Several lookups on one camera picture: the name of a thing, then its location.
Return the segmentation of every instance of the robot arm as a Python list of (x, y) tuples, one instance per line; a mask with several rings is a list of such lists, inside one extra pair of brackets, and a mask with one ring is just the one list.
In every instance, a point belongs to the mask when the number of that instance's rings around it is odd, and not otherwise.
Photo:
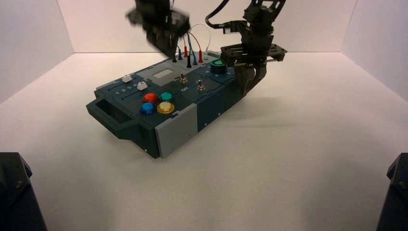
[[(264, 1), (270, 1), (271, 5), (263, 5)], [(241, 92), (246, 95), (266, 75), (267, 62), (282, 61), (287, 52), (272, 44), (272, 23), (286, 0), (251, 0), (244, 10), (245, 20), (212, 24), (209, 19), (228, 2), (223, 0), (205, 18), (205, 22), (211, 28), (223, 29), (224, 34), (241, 34), (241, 44), (221, 47), (221, 61), (228, 67), (234, 67)], [(147, 40), (170, 58), (174, 57), (179, 37), (190, 29), (189, 17), (171, 10), (168, 0), (136, 0), (136, 9), (127, 17), (132, 24), (141, 24), (146, 30)]]

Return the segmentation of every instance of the red plug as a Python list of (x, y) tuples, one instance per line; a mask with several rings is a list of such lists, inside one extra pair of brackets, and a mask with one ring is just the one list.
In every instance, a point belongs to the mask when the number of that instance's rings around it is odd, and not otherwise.
[(184, 57), (187, 58), (189, 54), (187, 54), (187, 46), (184, 46)]
[(203, 52), (200, 50), (199, 52), (198, 52), (198, 62), (199, 63), (202, 63), (203, 62)]

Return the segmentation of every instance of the control box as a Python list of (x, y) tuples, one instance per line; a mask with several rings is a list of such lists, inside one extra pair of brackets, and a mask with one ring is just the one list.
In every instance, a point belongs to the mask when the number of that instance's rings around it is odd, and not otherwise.
[(218, 53), (200, 61), (179, 55), (100, 86), (88, 112), (119, 139), (166, 158), (242, 98)]

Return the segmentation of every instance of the yellow button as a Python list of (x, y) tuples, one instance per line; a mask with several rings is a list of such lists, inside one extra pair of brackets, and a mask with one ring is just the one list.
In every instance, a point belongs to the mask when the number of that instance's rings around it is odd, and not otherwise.
[(172, 103), (169, 103), (169, 102), (161, 102), (157, 106), (157, 112), (158, 113), (169, 114), (169, 113), (172, 113), (173, 111), (174, 111), (174, 105)]

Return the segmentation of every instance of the green button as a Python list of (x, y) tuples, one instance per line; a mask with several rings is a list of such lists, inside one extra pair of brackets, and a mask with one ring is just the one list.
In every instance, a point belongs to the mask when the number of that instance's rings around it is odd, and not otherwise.
[(212, 61), (211, 65), (213, 65), (213, 66), (224, 66), (221, 59), (216, 59), (216, 60)]
[(160, 98), (162, 99), (162, 101), (170, 101), (173, 99), (173, 95), (169, 92), (165, 92), (160, 96)]

